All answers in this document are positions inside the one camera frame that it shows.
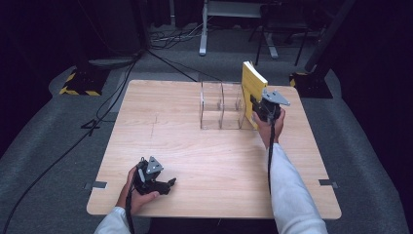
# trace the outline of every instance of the light wood surface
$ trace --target light wood surface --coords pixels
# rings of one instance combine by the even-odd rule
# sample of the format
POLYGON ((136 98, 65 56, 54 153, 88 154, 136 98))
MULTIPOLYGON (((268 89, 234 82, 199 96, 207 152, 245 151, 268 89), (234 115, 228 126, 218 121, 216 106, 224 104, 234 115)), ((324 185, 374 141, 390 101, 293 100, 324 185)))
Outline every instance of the light wood surface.
MULTIPOLYGON (((278 90, 291 105, 280 144, 310 190, 323 218, 341 210, 294 88, 278 90)), ((128 171, 154 156, 164 170, 158 181, 176 177, 167 196, 140 211, 142 216, 273 218, 267 181, 267 155, 253 130, 202 130, 200 83, 130 81, 88 203, 92 215, 106 215, 116 204, 128 171)))

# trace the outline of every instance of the book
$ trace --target book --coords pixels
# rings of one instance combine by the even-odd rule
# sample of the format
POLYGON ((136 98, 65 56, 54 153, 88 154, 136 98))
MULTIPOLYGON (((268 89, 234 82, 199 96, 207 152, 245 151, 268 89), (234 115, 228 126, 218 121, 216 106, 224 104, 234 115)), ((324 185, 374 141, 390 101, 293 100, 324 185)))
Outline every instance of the book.
POLYGON ((244 93, 245 118, 251 123, 252 127, 258 129, 257 124, 252 120, 252 102, 251 95, 259 102, 262 91, 268 86, 268 81, 255 70, 252 62, 243 62, 243 77, 241 86, 244 93))

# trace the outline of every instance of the human hand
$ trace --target human hand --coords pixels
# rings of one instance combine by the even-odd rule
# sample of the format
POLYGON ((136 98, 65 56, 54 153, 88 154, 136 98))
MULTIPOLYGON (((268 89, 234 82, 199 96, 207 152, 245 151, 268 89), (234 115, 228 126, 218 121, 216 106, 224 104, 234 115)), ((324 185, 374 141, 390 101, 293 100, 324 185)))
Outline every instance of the human hand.
MULTIPOLYGON (((134 172, 136 171, 136 167, 133 167, 128 174, 127 183, 122 188, 121 194, 119 195, 118 202, 116 203, 117 207, 125 208, 127 203, 127 196, 131 186, 131 181, 133 179, 134 172)), ((145 195, 140 195, 136 189, 132 190, 131 193, 131 215, 135 215, 140 208, 146 203, 151 202, 155 198, 159 196, 159 192, 154 191, 145 195)))
MULTIPOLYGON (((279 143, 279 137, 282 133, 283 128, 283 119, 285 117, 285 110, 281 108, 280 117, 276 120, 275 125, 275 138, 273 143, 279 143)), ((264 142, 265 148, 270 146, 270 136, 271 136, 271 125, 267 122, 261 121, 258 117, 258 114, 252 112, 252 118, 255 123, 258 125, 258 133, 261 136, 262 141, 264 142)))

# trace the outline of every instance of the black wire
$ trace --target black wire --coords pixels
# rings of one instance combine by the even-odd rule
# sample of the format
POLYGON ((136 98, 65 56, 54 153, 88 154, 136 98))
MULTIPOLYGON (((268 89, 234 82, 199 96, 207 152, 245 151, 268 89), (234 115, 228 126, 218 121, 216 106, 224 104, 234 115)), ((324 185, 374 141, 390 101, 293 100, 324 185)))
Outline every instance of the black wire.
POLYGON ((103 118, 100 118, 100 117, 99 117, 99 111, 100 111, 100 109, 103 107, 103 105, 104 105, 108 100, 110 100, 112 97, 115 96, 115 94, 119 91, 119 89, 121 89, 121 87, 122 87, 122 90, 125 88, 125 85, 126 85, 126 83, 127 83, 127 81, 128 81, 128 78, 129 78, 129 73, 130 73, 129 70, 131 70, 131 67, 128 67, 128 69, 126 70, 126 72, 125 72, 125 78, 124 78, 124 81, 122 81, 121 85, 118 86, 118 88, 116 88, 115 92, 113 92, 113 94, 112 94, 112 95, 99 107, 99 109, 97 110, 97 112, 96 112, 96 118, 97 118, 97 120, 100 120, 101 122, 106 122, 106 123, 108 123, 108 122, 109 122, 109 123, 115 122, 115 121, 105 121, 105 120, 103 120, 103 118))
MULTIPOLYGON (((137 59, 133 62, 133 64, 131 65, 131 68, 128 71, 128 77, 131 74, 131 69, 134 67, 134 65, 136 64, 137 59)), ((70 153, 70 151, 72 151, 91 131, 94 130, 94 128, 101 122, 101 120, 109 113, 109 111, 113 108, 113 106, 115 105, 116 101, 119 99, 120 95, 121 95, 122 91, 119 93, 119 95, 117 96, 116 100, 113 102, 113 104, 108 108, 108 110, 103 114, 101 119, 98 119, 96 122, 94 122, 94 124, 92 125, 92 127, 84 134, 82 135, 68 150, 66 150, 60 157, 57 158, 57 160, 55 160, 45 171, 43 171, 31 184, 30 186, 27 187, 27 189, 23 192, 23 194, 19 197, 18 201, 15 203, 15 206, 13 207, 12 211, 9 214, 9 217, 7 218, 6 224, 3 228, 3 234, 6 234, 7 232, 7 228, 9 227, 10 221, 12 220, 13 214, 15 213, 16 209, 18 208, 20 202, 23 200, 23 198, 25 197, 25 195, 30 191, 30 189, 54 166, 56 165, 58 162, 60 162, 60 160, 62 160, 67 154, 70 153)))
POLYGON ((161 58, 161 57, 159 57, 159 56, 157 56, 157 55, 155 55, 155 54, 153 54, 151 51, 149 51, 149 50, 146 50, 151 56, 153 56, 153 57, 155 57, 155 58, 157 58, 157 59, 159 59, 159 60, 161 60, 161 61, 163 61, 164 63, 166 63, 166 64, 168 64, 169 66, 171 66, 173 69, 175 69, 175 70, 177 70, 179 73, 181 73, 182 75, 184 75, 184 76, 186 76, 186 77, 188 77, 189 79, 191 79, 192 81, 194 81, 194 82, 198 82, 197 80, 195 80, 194 78, 192 78, 191 76, 189 76, 189 75, 187 75, 187 74, 185 74, 185 72, 183 72, 183 71, 181 71, 181 70, 179 70, 178 68, 176 68, 174 65, 172 65, 172 64, 170 64, 169 62, 167 62, 165 59, 163 59, 163 58, 161 58))
POLYGON ((185 68, 191 69, 191 70, 193 70, 193 71, 197 71, 197 72, 199 72, 199 73, 201 73, 201 74, 204 74, 205 76, 211 77, 211 78, 213 78, 213 79, 215 79, 215 80, 217 80, 217 81, 222 81, 222 80, 219 79, 219 78, 216 78, 216 77, 214 77, 214 76, 211 76, 211 75, 209 75, 209 74, 206 74, 206 73, 204 73, 204 72, 202 72, 202 71, 200 71, 200 70, 194 69, 194 68, 192 68, 192 67, 186 66, 186 65, 184 65, 184 64, 182 64, 182 63, 179 63, 179 62, 176 62, 176 61, 172 61, 172 60, 170 60, 170 59, 168 59, 168 58, 162 58, 162 59, 165 59, 165 60, 167 60, 168 62, 172 62, 172 63, 178 64, 178 65, 183 66, 183 67, 185 67, 185 68))
POLYGON ((134 177, 136 176, 136 173, 137 173, 137 168, 136 168, 136 171, 134 171, 133 173, 133 178, 131 179, 130 188, 128 190, 127 201, 125 204, 125 213, 127 216, 127 221, 128 221, 131 234, 134 233, 133 221, 131 219, 131 194, 133 193, 133 183, 134 183, 134 177))
POLYGON ((92 22, 92 19, 89 17, 88 13, 86 12, 86 9, 83 7, 83 5, 82 5, 82 3, 80 2, 80 0, 78 0, 77 2, 78 2, 78 4, 79 4, 80 8, 82 9, 83 13, 85 14, 86 18, 88 19, 89 23, 91 24, 92 28, 94 29, 94 32, 96 33, 97 37, 100 39, 100 41, 103 43, 103 45, 106 46, 106 48, 107 48, 109 51, 111 51, 111 52, 113 52, 114 54, 119 55, 119 56, 135 56, 136 54, 139 53, 139 51, 138 51, 138 52, 136 52, 135 54, 132 54, 132 55, 131 55, 131 54, 122 54, 122 53, 119 53, 118 51, 123 51, 123 50, 115 50, 115 49, 112 49, 112 48, 103 40, 103 38, 100 36, 100 33, 97 31, 97 28, 94 26, 94 23, 92 22))
POLYGON ((174 47, 175 45, 177 45, 180 42, 187 42, 187 41, 190 41, 190 40, 194 39, 195 37, 201 36, 201 34, 197 34, 200 30, 201 30, 201 25, 199 25, 199 26, 197 26, 193 29, 187 29, 186 31, 188 31, 188 32, 184 33, 183 31, 180 31, 179 34, 172 36, 173 33, 176 31, 175 30, 169 36, 165 36, 165 37, 161 37, 159 39, 156 39, 158 41, 161 41, 163 39, 167 39, 164 46, 153 45, 154 42, 152 42, 151 43, 151 48, 154 49, 154 50, 170 49, 170 48, 174 47))
POLYGON ((271 122, 270 147, 268 149, 268 186, 271 194, 271 163, 273 160, 274 138, 276 137, 276 120, 271 122))

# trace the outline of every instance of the acrylic divider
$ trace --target acrylic divider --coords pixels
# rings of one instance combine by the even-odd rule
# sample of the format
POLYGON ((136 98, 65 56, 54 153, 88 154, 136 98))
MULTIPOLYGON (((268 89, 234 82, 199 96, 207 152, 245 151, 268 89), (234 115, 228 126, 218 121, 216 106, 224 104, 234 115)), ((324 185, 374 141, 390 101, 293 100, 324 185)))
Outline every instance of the acrylic divider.
POLYGON ((241 83, 202 81, 201 129, 253 129, 245 118, 241 83))

